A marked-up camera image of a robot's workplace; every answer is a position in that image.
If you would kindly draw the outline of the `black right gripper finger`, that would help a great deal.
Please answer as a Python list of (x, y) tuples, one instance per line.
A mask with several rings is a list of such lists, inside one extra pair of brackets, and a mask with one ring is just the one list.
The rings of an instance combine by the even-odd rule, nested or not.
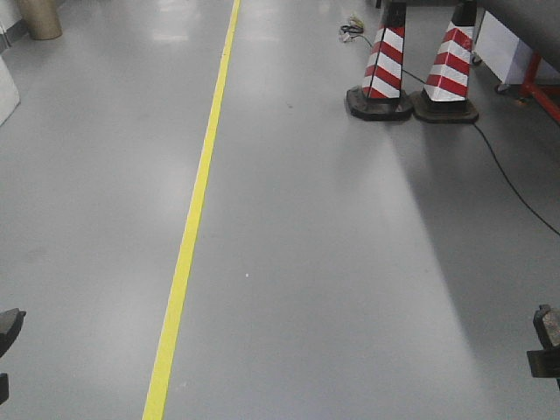
[(555, 379), (559, 383), (559, 349), (527, 351), (530, 372), (535, 378)]

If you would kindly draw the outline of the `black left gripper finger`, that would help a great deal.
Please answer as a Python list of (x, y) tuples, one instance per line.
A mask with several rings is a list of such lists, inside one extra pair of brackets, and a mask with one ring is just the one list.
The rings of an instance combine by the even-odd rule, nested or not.
[(0, 403), (5, 403), (9, 399), (9, 376), (6, 373), (0, 374)]

